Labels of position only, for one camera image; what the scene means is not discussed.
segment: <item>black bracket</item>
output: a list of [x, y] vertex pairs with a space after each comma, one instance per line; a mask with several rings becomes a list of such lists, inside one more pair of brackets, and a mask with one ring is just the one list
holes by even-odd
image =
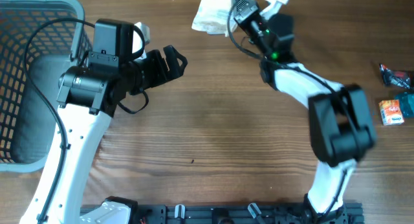
[[161, 56], [159, 50], [151, 50], [147, 52], [146, 59], [133, 62], [140, 73], [136, 74], [135, 86], [129, 92], [130, 95], [138, 95], [147, 88], [157, 87], [184, 74], [188, 64], [187, 58], [172, 45], [164, 47], [164, 54], [166, 59]]
[[[342, 99], [350, 120], [338, 122], [344, 112], [338, 101]], [[351, 124], [356, 135], [351, 131]], [[336, 94], [322, 94], [309, 98], [310, 144], [321, 162], [335, 167], [349, 159], [359, 161], [376, 142], [367, 97], [357, 85], [349, 85]]]
[[256, 203], [251, 203], [247, 206], [247, 210], [252, 215], [253, 219], [255, 219], [259, 224], [265, 224], [263, 218], [261, 217], [260, 208], [257, 206]]
[[261, 9], [254, 0], [232, 0], [236, 3], [234, 20], [269, 60], [287, 63], [292, 60], [291, 47], [294, 40], [293, 17], [275, 14], [269, 20], [261, 15]]

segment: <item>small snack package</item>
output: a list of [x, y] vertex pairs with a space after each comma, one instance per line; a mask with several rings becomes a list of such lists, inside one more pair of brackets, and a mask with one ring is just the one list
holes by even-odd
[[404, 118], [402, 117], [400, 109], [400, 102], [398, 100], [385, 100], [381, 101], [379, 104], [382, 123], [385, 126], [404, 123]]
[[392, 71], [384, 64], [380, 64], [380, 72], [385, 86], [391, 84], [414, 90], [414, 72], [413, 71]]

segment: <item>wooden table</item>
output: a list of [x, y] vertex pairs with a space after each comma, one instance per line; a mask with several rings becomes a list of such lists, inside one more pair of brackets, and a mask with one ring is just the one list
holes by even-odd
[[[117, 110], [84, 204], [107, 196], [168, 205], [303, 199], [316, 166], [307, 110], [265, 85], [258, 62], [228, 38], [191, 29], [200, 0], [79, 1], [88, 21], [142, 21], [151, 27], [148, 50], [172, 44], [190, 62], [182, 78], [148, 91], [139, 115]], [[383, 87], [377, 73], [379, 62], [413, 69], [412, 0], [290, 0], [282, 12], [296, 20], [294, 53], [308, 69], [360, 84], [369, 97], [378, 144], [345, 199], [364, 204], [367, 223], [414, 223], [414, 122], [382, 125], [378, 102], [402, 91]], [[124, 104], [142, 102], [129, 96]], [[0, 177], [0, 223], [17, 223], [40, 172]]]

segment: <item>wire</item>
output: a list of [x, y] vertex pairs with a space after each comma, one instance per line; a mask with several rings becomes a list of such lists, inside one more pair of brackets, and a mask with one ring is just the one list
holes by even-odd
[[148, 98], [148, 95], [145, 91], [141, 91], [141, 92], [145, 97], [145, 104], [138, 111], [130, 110], [128, 107], [125, 107], [123, 104], [121, 104], [121, 102], [118, 103], [118, 106], [121, 107], [121, 109], [124, 110], [126, 113], [129, 113], [129, 114], [132, 114], [132, 115], [137, 114], [138, 112], [142, 111], [148, 105], [149, 98]]
[[241, 42], [240, 42], [240, 46], [242, 46], [243, 47], [243, 43], [245, 42], [245, 40], [248, 38], [248, 36], [245, 36], [245, 37], [243, 37], [243, 39], [241, 39]]
[[32, 40], [34, 39], [34, 37], [36, 36], [36, 34], [38, 32], [40, 32], [42, 29], [44, 29], [45, 27], [47, 27], [51, 24], [59, 23], [59, 22], [63, 22], [63, 21], [72, 21], [72, 22], [76, 22], [76, 23], [82, 23], [82, 24], [88, 25], [90, 27], [95, 27], [95, 25], [93, 25], [92, 23], [88, 23], [88, 22], [80, 20], [80, 19], [74, 19], [74, 18], [69, 18], [69, 17], [48, 21], [48, 22], [42, 24], [38, 29], [36, 29], [32, 33], [32, 35], [29, 37], [29, 40], [27, 41], [27, 44], [26, 44], [26, 47], [25, 47], [25, 51], [23, 53], [23, 59], [22, 59], [23, 73], [25, 74], [25, 76], [26, 76], [27, 80], [29, 81], [29, 83], [33, 85], [33, 88], [34, 88], [35, 92], [39, 95], [39, 97], [45, 103], [45, 105], [47, 106], [49, 111], [52, 113], [53, 118], [54, 118], [54, 120], [56, 121], [56, 123], [59, 127], [59, 132], [60, 132], [60, 135], [61, 135], [61, 153], [60, 153], [58, 167], [56, 169], [56, 174], [53, 178], [52, 186], [50, 187], [49, 193], [47, 195], [45, 205], [43, 206], [42, 211], [41, 211], [40, 215], [37, 218], [38, 219], [38, 224], [43, 223], [44, 221], [46, 221], [45, 216], [46, 216], [47, 210], [49, 209], [50, 202], [52, 201], [52, 197], [53, 197], [54, 192], [56, 190], [56, 186], [58, 185], [60, 174], [61, 174], [61, 171], [63, 169], [63, 163], [65, 162], [65, 154], [66, 154], [66, 149], [67, 149], [67, 134], [66, 134], [65, 125], [63, 124], [62, 119], [60, 119], [58, 112], [53, 108], [53, 105], [47, 100], [46, 96], [39, 90], [39, 88], [33, 82], [32, 78], [30, 77], [30, 75], [28, 73], [27, 53], [28, 53], [28, 48], [29, 48], [30, 43], [32, 43]]
[[80, 62], [78, 63], [78, 67], [82, 67], [82, 65], [83, 65], [83, 63], [85, 62], [85, 60], [86, 60], [86, 58], [88, 57], [88, 55], [89, 55], [89, 50], [86, 50], [84, 53], [83, 53], [83, 56], [82, 56], [82, 59], [80, 60]]

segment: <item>black cable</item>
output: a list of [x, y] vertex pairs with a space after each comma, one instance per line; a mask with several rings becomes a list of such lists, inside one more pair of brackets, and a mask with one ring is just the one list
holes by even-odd
[[142, 91], [142, 94], [145, 97], [145, 104], [138, 111], [130, 110], [128, 107], [125, 107], [123, 104], [121, 104], [121, 102], [118, 103], [118, 106], [121, 107], [121, 109], [124, 110], [126, 113], [129, 113], [129, 114], [132, 114], [132, 115], [137, 114], [138, 112], [142, 111], [149, 103], [149, 98], [148, 98], [147, 93], [145, 91]]
[[243, 39], [241, 39], [241, 42], [240, 42], [240, 46], [242, 46], [243, 47], [243, 42], [245, 42], [245, 40], [248, 38], [248, 36], [245, 36], [245, 37], [243, 37]]
[[47, 213], [47, 210], [49, 209], [50, 206], [50, 202], [52, 201], [52, 197], [54, 195], [54, 192], [56, 190], [56, 186], [58, 184], [59, 178], [60, 178], [60, 174], [63, 168], [63, 163], [65, 162], [65, 154], [66, 154], [66, 149], [67, 149], [67, 134], [66, 134], [66, 129], [65, 129], [65, 125], [63, 124], [62, 119], [60, 119], [58, 112], [53, 108], [52, 104], [47, 100], [46, 96], [39, 90], [39, 88], [36, 86], [36, 84], [33, 82], [32, 78], [30, 77], [29, 73], [28, 73], [28, 68], [27, 68], [27, 52], [28, 52], [28, 48], [30, 43], [32, 42], [32, 40], [34, 39], [34, 37], [36, 36], [36, 34], [38, 32], [40, 32], [42, 29], [44, 29], [45, 27], [54, 24], [54, 23], [59, 23], [62, 21], [72, 21], [72, 22], [76, 22], [76, 23], [82, 23], [84, 25], [88, 25], [90, 27], [95, 27], [95, 25], [93, 25], [92, 23], [88, 23], [86, 21], [80, 20], [80, 19], [74, 19], [74, 18], [61, 18], [61, 19], [55, 19], [52, 21], [48, 21], [44, 24], [42, 24], [38, 29], [36, 29], [32, 35], [29, 37], [29, 40], [27, 41], [26, 47], [25, 47], [25, 52], [23, 53], [23, 59], [22, 59], [22, 68], [23, 68], [23, 73], [25, 74], [27, 80], [29, 81], [30, 84], [33, 85], [33, 88], [35, 90], [35, 92], [39, 95], [39, 97], [42, 99], [42, 101], [45, 103], [45, 105], [47, 106], [47, 108], [49, 109], [49, 111], [52, 113], [54, 120], [56, 121], [58, 127], [59, 127], [59, 132], [61, 135], [61, 153], [60, 153], [60, 158], [59, 158], [59, 163], [58, 163], [58, 167], [56, 169], [56, 174], [53, 178], [53, 182], [52, 182], [52, 186], [50, 187], [49, 193], [47, 195], [46, 201], [45, 201], [45, 205], [42, 208], [42, 211], [40, 213], [40, 215], [38, 216], [38, 224], [43, 223], [45, 220], [45, 216]]
[[80, 62], [78, 63], [78, 67], [82, 67], [82, 65], [83, 65], [83, 63], [85, 63], [85, 60], [86, 60], [86, 58], [88, 57], [88, 55], [89, 55], [89, 50], [86, 50], [84, 53], [83, 53], [83, 56], [82, 56], [82, 59], [80, 60]]

